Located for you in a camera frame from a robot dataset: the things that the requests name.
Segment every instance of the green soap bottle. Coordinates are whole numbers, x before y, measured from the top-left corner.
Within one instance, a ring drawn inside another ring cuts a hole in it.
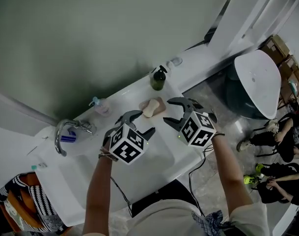
[[[150,85],[156,91],[160,91],[163,89],[165,82],[164,73],[167,73],[167,70],[162,65],[159,66],[159,68],[160,69],[155,72],[154,75],[150,78]]]

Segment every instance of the shoe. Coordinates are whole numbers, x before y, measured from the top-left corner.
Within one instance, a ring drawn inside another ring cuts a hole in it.
[[[253,184],[253,183],[256,183],[258,180],[259,180],[259,177],[257,176],[254,176],[254,175],[245,175],[243,177],[243,180],[244,180],[244,184]]]
[[[272,132],[274,134],[277,134],[279,132],[279,123],[276,118],[267,121],[264,126],[269,132]]]
[[[262,132],[265,132],[265,129],[259,129],[259,130],[253,130],[252,133],[250,134],[250,136],[248,137],[249,139],[252,139],[254,136],[262,133]]]
[[[263,164],[261,164],[261,163],[257,163],[256,165],[255,165],[255,170],[256,170],[256,173],[257,174],[261,174],[261,170],[262,170],[262,168],[264,168],[265,166],[263,165]]]
[[[252,146],[252,143],[249,140],[239,142],[237,145],[237,151],[240,152],[240,151],[245,150],[246,148],[251,147],[251,146]]]

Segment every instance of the chrome faucet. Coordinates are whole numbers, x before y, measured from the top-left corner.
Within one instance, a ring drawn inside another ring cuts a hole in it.
[[[96,132],[95,125],[90,124],[88,121],[69,120],[69,119],[61,120],[55,128],[54,146],[56,151],[62,156],[66,156],[66,151],[62,149],[60,144],[61,132],[65,125],[70,125],[70,126],[74,126],[75,128],[80,128],[90,135],[93,135]]]

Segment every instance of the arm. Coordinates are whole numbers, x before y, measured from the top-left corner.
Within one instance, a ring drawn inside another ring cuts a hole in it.
[[[88,188],[83,234],[109,235],[111,168],[112,160],[100,157]]]
[[[223,136],[212,138],[220,181],[226,196],[229,215],[235,208],[252,204],[247,192],[243,173],[235,155]]]
[[[288,119],[283,126],[282,130],[275,135],[275,141],[281,144],[285,135],[289,132],[289,130],[293,127],[292,118]]]
[[[267,184],[267,186],[272,186],[272,187],[276,188],[284,198],[286,198],[288,201],[291,202],[293,196],[291,194],[289,194],[288,192],[286,192],[284,189],[282,189],[275,180],[270,180],[270,182]]]
[[[297,148],[296,146],[293,147],[293,153],[294,154],[299,154],[299,148]]]
[[[290,181],[290,180],[298,180],[298,179],[299,179],[299,173],[294,174],[294,175],[285,176],[285,177],[276,178],[276,179],[274,179],[274,181],[281,182],[281,181]]]

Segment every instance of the soap dish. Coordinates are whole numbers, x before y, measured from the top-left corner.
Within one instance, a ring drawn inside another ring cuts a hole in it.
[[[166,106],[165,106],[163,100],[161,99],[161,97],[157,97],[157,98],[153,98],[153,99],[155,99],[155,100],[157,100],[159,102],[159,107],[156,108],[154,110],[154,113],[153,113],[153,116],[155,116],[155,115],[160,114],[161,112],[165,111],[166,110]],[[150,100],[151,99],[143,101],[142,103],[140,103],[139,106],[138,106],[139,109],[143,111],[148,106]]]

